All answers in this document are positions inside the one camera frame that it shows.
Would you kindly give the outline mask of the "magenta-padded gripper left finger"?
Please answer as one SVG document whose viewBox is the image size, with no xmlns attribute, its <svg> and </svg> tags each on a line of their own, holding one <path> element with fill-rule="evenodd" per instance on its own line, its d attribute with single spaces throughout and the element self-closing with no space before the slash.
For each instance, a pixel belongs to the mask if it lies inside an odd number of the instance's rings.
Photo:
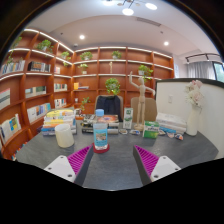
<svg viewBox="0 0 224 224">
<path fill-rule="evenodd" d="M 58 156 L 45 168 L 45 171 L 82 186 L 92 156 L 93 145 L 89 145 L 68 157 L 63 155 Z"/>
</svg>

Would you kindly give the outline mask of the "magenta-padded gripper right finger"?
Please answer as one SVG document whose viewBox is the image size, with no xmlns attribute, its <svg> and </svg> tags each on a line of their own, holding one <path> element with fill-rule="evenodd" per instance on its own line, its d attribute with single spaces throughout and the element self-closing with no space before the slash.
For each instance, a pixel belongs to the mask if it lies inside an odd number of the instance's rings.
<svg viewBox="0 0 224 224">
<path fill-rule="evenodd" d="M 157 181 L 180 170 L 180 167 L 169 157 L 158 157 L 137 145 L 133 147 L 133 156 L 143 185 Z"/>
</svg>

